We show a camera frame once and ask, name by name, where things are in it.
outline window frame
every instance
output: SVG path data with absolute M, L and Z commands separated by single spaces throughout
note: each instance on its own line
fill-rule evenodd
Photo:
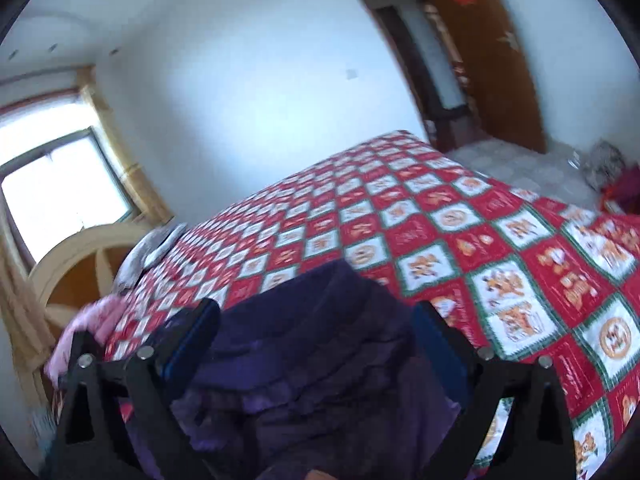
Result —
M 124 186 L 122 185 L 120 179 L 118 178 L 118 175 L 113 169 L 113 166 L 111 165 L 111 163 L 109 162 L 109 159 L 105 155 L 104 150 L 100 145 L 100 142 L 98 142 L 98 138 L 95 135 L 94 130 L 91 127 L 86 128 L 85 130 L 78 130 L 77 132 L 73 132 L 71 134 L 66 134 L 65 136 L 59 137 L 54 140 L 50 140 L 49 142 L 45 142 L 44 144 L 41 144 L 39 146 L 36 146 L 35 148 L 32 148 L 28 152 L 22 153 L 16 156 L 15 158 L 12 158 L 11 160 L 7 161 L 6 163 L 0 166 L 0 199 L 2 199 L 5 213 L 9 222 L 9 226 L 11 228 L 12 234 L 14 235 L 16 245 L 18 246 L 18 252 L 20 253 L 20 256 L 22 257 L 23 262 L 27 267 L 28 271 L 33 269 L 33 267 L 36 264 L 36 261 L 33 258 L 31 251 L 27 247 L 24 239 L 22 238 L 22 235 L 20 234 L 20 229 L 18 229 L 18 226 L 16 225 L 14 220 L 14 216 L 11 213 L 11 209 L 6 203 L 6 199 L 4 198 L 4 192 L 2 192 L 2 183 L 4 182 L 6 177 L 8 177 L 10 174 L 14 173 L 17 170 L 20 170 L 20 168 L 23 168 L 27 164 L 31 164 L 32 162 L 38 160 L 39 158 L 49 156 L 51 152 L 53 152 L 58 148 L 61 148 L 62 146 L 66 146 L 68 144 L 71 144 L 72 142 L 76 142 L 77 140 L 82 140 L 82 139 L 89 139 L 92 142 L 92 144 L 94 145 L 98 153 L 98 156 L 100 157 L 100 160 L 104 164 L 104 167 L 106 168 L 107 173 L 111 178 L 111 181 L 115 189 L 118 191 L 122 199 L 129 206 L 129 210 L 123 216 L 121 216 L 118 220 L 116 220 L 116 222 L 127 221 L 127 219 L 135 217 L 137 214 L 139 214 L 136 204 L 133 202 L 133 200 L 129 196 L 129 193 L 127 193 Z

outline gray bag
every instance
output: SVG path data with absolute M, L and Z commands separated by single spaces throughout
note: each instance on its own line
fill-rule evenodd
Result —
M 620 177 L 625 170 L 625 159 L 613 144 L 601 140 L 585 156 L 580 169 L 587 184 L 601 191 Z

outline gray pillow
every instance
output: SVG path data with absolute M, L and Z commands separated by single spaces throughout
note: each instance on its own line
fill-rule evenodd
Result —
M 160 246 L 172 229 L 172 226 L 157 227 L 136 244 L 124 259 L 113 280 L 115 294 L 122 294 L 136 286 L 144 269 L 145 258 Z
M 162 242 L 155 251 L 152 251 L 151 254 L 146 256 L 143 263 L 143 269 L 149 270 L 159 264 L 186 230 L 187 224 L 178 224 L 176 228 L 171 231 L 171 234 L 167 239 Z

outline ceiling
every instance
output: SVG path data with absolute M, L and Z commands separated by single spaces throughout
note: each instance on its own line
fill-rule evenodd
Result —
M 180 0 L 31 0 L 0 45 L 0 82 L 96 62 Z

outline tiled floor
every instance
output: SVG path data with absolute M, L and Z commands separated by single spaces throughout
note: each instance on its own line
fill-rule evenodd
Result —
M 453 150 L 447 156 L 511 186 L 597 210 L 599 194 L 588 186 L 580 171 L 569 165 L 567 160 L 572 154 L 571 147 L 564 144 L 554 144 L 541 155 L 503 140 L 489 139 Z

